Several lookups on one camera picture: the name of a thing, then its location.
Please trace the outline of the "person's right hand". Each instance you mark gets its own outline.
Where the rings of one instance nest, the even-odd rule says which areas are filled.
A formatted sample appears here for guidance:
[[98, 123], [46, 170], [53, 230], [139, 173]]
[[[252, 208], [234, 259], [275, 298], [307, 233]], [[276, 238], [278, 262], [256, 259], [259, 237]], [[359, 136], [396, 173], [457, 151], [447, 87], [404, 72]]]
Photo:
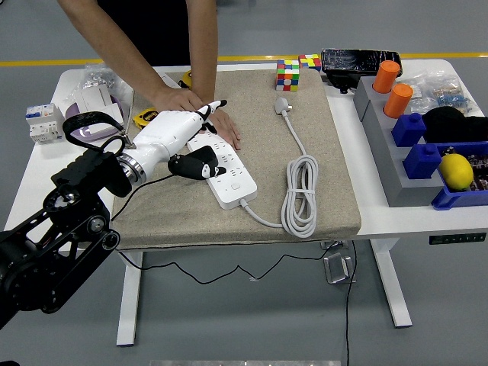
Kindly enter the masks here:
[[196, 111], [204, 105], [192, 91], [168, 86], [158, 87], [149, 100], [157, 111]]

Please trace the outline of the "person's left hand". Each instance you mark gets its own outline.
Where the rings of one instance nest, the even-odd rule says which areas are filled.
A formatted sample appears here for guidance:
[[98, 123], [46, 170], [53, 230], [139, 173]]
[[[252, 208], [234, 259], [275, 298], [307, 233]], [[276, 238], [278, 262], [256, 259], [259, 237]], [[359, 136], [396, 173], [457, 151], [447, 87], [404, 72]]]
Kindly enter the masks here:
[[213, 114], [210, 115], [210, 121], [220, 137], [222, 137], [235, 150], [241, 150], [240, 132], [227, 112], [217, 109]]

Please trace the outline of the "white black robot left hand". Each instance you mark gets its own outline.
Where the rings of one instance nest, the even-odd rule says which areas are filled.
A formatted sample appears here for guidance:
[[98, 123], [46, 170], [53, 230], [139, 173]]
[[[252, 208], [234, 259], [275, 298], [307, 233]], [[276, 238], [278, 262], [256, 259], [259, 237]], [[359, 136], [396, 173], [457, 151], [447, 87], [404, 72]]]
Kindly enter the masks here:
[[210, 115], [227, 104], [213, 101], [197, 111], [163, 111], [134, 138], [133, 147], [126, 148], [119, 162], [133, 185], [141, 185], [150, 178], [157, 164], [168, 162], [200, 130], [216, 133]]

